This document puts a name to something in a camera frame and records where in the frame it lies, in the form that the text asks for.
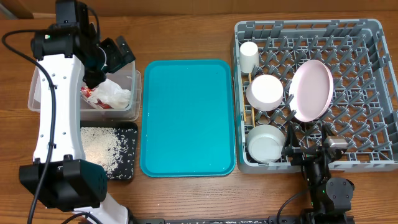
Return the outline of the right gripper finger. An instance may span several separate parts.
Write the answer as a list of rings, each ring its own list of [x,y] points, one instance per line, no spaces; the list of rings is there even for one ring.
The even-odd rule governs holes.
[[[284,147],[299,147],[299,140],[292,124],[288,125]]]
[[[330,129],[329,125],[327,125],[327,124],[322,125],[322,137],[323,138],[327,138],[327,137],[334,136],[334,135],[335,134]]]

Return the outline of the grey shallow bowl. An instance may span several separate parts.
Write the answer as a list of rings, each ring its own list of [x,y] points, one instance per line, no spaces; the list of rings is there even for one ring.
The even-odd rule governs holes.
[[[282,155],[285,135],[277,127],[262,124],[256,126],[246,136],[249,155],[257,162],[275,162]]]

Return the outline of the white napkin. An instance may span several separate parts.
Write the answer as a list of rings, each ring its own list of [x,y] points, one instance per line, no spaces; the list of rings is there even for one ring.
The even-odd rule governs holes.
[[[110,79],[100,83],[89,97],[90,100],[99,99],[112,107],[112,109],[125,109],[130,104],[131,91],[122,89],[117,83]]]

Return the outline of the large white plate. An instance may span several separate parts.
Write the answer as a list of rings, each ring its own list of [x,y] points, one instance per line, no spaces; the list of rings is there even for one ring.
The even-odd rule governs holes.
[[[289,103],[294,117],[301,122],[318,119],[329,107],[333,96],[330,69],[319,60],[303,63],[294,73],[289,87]]]

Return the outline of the red snack wrapper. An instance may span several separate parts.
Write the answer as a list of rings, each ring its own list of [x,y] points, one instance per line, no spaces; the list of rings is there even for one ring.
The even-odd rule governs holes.
[[[110,107],[110,105],[103,103],[99,99],[90,100],[89,97],[92,95],[93,92],[94,92],[94,90],[89,89],[87,86],[81,87],[81,89],[80,89],[81,97],[93,108],[100,109],[100,110],[112,109],[112,107]]]

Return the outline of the small white dish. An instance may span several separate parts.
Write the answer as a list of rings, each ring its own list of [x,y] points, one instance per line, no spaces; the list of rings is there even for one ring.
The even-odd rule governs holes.
[[[272,75],[258,75],[248,86],[248,103],[260,111],[272,111],[281,103],[284,88],[280,80]]]

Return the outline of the pale green cup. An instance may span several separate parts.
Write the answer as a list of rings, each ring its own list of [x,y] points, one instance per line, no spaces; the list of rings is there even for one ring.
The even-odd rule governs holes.
[[[259,65],[258,46],[254,42],[245,42],[239,48],[239,64],[243,73],[251,73]]]

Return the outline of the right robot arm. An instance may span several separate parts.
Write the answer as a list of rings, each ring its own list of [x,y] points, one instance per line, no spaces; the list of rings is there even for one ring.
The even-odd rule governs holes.
[[[354,183],[342,177],[333,177],[329,168],[329,164],[341,159],[347,150],[346,139],[333,133],[327,125],[322,126],[321,143],[307,149],[300,147],[294,127],[291,124],[288,126],[282,154],[292,158],[292,166],[300,167],[308,187],[284,202],[277,212],[277,223],[282,223],[284,207],[306,193],[310,194],[312,207],[302,210],[295,223],[355,222],[353,216],[346,214],[351,210]]]

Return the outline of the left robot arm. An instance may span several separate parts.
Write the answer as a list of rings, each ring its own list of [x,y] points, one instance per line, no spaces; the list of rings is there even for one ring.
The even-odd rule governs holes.
[[[94,88],[134,61],[123,37],[100,39],[91,9],[79,1],[57,1],[56,21],[35,30],[30,61],[40,76],[40,125],[30,165],[19,180],[34,203],[72,212],[95,223],[133,223],[130,210],[107,191],[104,169],[85,159],[80,134],[80,88]]]

